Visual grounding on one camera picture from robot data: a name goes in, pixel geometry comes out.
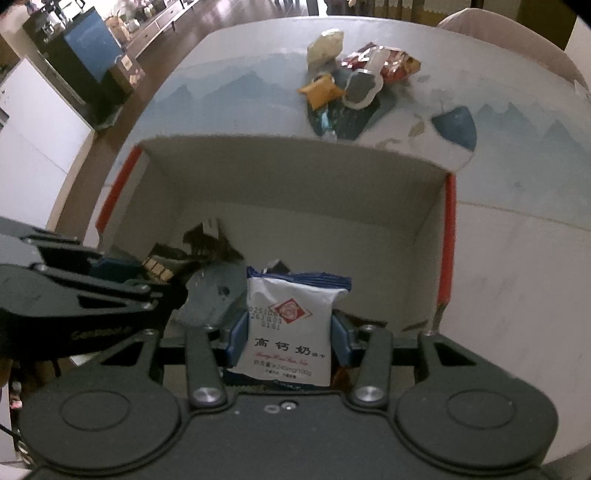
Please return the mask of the white milk candy packet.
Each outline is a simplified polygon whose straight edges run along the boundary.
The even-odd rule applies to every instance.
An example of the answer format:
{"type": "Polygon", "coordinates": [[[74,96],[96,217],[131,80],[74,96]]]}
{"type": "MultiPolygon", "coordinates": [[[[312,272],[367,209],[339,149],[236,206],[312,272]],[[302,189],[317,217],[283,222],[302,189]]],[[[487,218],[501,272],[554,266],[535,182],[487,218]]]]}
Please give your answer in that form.
{"type": "Polygon", "coordinates": [[[348,277],[246,271],[249,332],[231,368],[259,381],[328,387],[331,384],[331,318],[335,302],[352,289],[348,277]]]}

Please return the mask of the yellow snack packet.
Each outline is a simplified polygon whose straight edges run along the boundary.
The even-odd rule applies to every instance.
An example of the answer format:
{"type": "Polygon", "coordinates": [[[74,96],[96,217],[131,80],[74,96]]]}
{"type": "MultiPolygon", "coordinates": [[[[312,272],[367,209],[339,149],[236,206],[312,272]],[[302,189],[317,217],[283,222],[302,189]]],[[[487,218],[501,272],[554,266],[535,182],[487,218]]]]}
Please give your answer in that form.
{"type": "Polygon", "coordinates": [[[318,110],[329,102],[341,99],[345,91],[335,83],[331,74],[322,74],[314,81],[297,90],[305,96],[312,111],[318,110]]]}

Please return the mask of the red lion snack bag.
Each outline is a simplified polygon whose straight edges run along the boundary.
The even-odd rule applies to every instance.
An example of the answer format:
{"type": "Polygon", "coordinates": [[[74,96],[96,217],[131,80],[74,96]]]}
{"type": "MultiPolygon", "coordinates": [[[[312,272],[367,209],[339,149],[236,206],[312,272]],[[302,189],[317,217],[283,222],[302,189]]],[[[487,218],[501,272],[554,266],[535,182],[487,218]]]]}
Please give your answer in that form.
{"type": "Polygon", "coordinates": [[[393,47],[377,45],[373,42],[346,56],[341,61],[341,66],[355,71],[366,69],[372,71],[368,64],[373,58],[382,60],[380,74],[386,84],[407,80],[410,76],[418,73],[422,68],[422,62],[407,52],[393,47]]]}

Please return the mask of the beige snack pouch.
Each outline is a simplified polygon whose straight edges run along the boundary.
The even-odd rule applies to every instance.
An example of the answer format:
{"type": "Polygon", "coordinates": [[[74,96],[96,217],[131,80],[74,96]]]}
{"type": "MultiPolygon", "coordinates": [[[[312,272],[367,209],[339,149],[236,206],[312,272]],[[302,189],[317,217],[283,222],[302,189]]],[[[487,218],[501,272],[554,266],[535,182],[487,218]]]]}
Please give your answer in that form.
{"type": "Polygon", "coordinates": [[[338,28],[332,28],[318,36],[307,47],[308,69],[312,69],[335,60],[342,52],[345,32],[338,28]]]}

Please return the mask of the silver foil snack bar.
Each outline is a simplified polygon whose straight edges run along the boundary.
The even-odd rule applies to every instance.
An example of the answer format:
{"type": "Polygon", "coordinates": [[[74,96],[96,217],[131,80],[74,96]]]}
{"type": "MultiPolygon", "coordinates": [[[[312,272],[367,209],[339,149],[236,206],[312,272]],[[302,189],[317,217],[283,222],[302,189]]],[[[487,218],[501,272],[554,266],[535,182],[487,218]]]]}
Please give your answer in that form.
{"type": "Polygon", "coordinates": [[[192,259],[183,250],[156,243],[142,261],[142,266],[151,278],[173,284],[179,283],[186,276],[192,263],[192,259]]]}

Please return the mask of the small dark brown snack packet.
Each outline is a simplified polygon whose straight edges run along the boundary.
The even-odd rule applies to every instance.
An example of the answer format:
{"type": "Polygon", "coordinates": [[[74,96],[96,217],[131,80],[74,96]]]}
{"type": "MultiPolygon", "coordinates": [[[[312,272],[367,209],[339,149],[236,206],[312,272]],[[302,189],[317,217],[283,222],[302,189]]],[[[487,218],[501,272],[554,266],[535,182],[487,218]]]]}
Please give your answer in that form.
{"type": "Polygon", "coordinates": [[[212,224],[201,222],[183,234],[182,241],[190,248],[189,257],[204,264],[243,259],[242,253],[231,246],[217,219],[212,224]]]}

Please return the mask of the white cabinet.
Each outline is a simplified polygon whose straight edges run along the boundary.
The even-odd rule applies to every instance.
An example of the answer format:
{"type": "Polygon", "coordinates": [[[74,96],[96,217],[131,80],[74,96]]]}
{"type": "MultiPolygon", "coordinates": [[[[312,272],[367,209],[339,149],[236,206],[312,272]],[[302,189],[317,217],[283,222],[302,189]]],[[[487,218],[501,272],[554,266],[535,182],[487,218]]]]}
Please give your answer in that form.
{"type": "Polygon", "coordinates": [[[1,215],[53,230],[95,131],[23,58],[1,82],[1,215]]]}

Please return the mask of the white cardboard box red trim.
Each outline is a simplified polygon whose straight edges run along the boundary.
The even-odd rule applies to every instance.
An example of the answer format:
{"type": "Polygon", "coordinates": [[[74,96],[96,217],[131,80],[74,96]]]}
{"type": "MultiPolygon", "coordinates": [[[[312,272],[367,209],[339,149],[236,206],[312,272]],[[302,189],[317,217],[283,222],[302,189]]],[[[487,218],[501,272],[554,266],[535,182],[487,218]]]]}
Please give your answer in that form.
{"type": "Polygon", "coordinates": [[[103,248],[144,258],[195,226],[221,229],[246,264],[351,278],[348,313],[393,331],[435,328],[451,299],[455,176],[353,143],[252,135],[145,139],[96,221],[103,248]]]}

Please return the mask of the blue fronted dark cabinet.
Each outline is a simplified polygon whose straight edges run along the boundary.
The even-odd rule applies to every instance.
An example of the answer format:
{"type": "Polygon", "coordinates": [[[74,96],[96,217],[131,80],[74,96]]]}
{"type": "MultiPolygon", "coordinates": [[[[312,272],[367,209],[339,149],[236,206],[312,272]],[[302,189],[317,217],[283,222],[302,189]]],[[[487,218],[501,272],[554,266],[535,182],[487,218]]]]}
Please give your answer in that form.
{"type": "Polygon", "coordinates": [[[23,29],[97,130],[111,127],[145,73],[84,1],[45,1],[23,29]]]}

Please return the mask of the wooden TV cabinet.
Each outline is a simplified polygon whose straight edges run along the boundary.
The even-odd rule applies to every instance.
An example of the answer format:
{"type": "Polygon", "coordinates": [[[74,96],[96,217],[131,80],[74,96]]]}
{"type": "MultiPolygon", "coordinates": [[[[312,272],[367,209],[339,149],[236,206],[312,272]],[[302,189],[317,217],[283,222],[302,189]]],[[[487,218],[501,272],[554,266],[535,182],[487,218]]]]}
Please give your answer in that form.
{"type": "Polygon", "coordinates": [[[165,1],[166,7],[144,22],[140,28],[132,34],[129,42],[124,46],[128,55],[138,58],[156,38],[169,27],[176,30],[176,22],[187,12],[194,9],[197,1],[165,1]]]}

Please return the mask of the pink covered chair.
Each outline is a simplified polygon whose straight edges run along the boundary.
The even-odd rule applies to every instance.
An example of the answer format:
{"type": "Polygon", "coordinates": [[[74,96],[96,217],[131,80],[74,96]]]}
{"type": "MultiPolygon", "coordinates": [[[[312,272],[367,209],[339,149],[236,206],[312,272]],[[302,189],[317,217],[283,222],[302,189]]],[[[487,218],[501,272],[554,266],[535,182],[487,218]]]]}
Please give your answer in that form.
{"type": "Polygon", "coordinates": [[[583,74],[564,50],[526,26],[498,13],[465,8],[444,18],[437,27],[510,50],[535,61],[572,84],[588,87],[583,74]]]}

